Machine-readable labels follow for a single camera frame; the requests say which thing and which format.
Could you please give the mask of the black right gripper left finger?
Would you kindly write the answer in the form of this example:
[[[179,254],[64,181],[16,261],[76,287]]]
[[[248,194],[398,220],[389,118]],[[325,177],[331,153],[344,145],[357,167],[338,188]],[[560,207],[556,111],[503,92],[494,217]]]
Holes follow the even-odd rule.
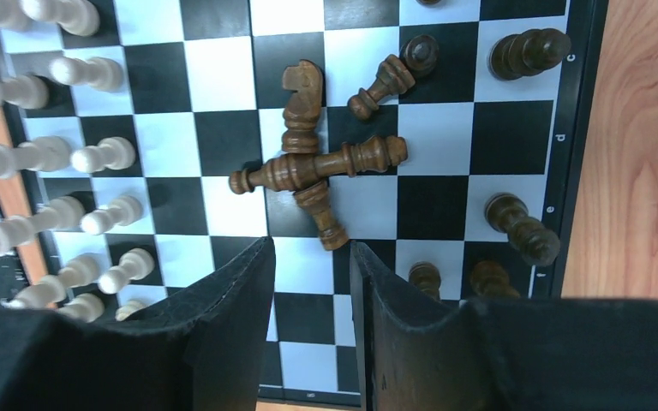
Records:
[[[0,410],[252,410],[274,292],[269,237],[121,322],[0,310]]]

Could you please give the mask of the black white chessboard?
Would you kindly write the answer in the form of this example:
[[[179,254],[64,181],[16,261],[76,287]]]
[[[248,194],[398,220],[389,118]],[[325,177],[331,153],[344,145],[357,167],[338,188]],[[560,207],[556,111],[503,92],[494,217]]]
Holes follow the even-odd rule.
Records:
[[[104,295],[103,321],[128,301],[153,304],[227,264],[257,238],[276,250],[275,295],[259,396],[356,408],[350,250],[326,251],[290,192],[236,195],[230,173],[281,153],[290,92],[285,69],[324,75],[316,128],[323,152],[398,135],[409,156],[384,173],[333,176],[336,218],[399,276],[425,260],[441,300],[472,295],[470,270],[499,262],[529,297],[561,292],[566,256],[528,265],[492,229],[485,203],[515,194],[559,238],[571,231],[605,1],[97,1],[100,28],[74,36],[34,21],[0,29],[0,77],[48,78],[58,57],[120,64],[117,92],[51,84],[41,110],[6,105],[15,143],[56,135],[73,149],[119,136],[136,150],[124,170],[24,174],[30,206],[62,196],[86,211],[122,194],[143,217],[102,235],[39,237],[55,273],[90,253],[103,269],[139,247],[153,271]]]

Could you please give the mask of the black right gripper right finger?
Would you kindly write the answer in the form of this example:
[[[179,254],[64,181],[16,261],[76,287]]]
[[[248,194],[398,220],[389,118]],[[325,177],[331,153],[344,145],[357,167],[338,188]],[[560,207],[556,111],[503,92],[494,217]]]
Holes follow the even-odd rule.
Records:
[[[658,301],[449,307],[350,245],[364,410],[658,410]]]

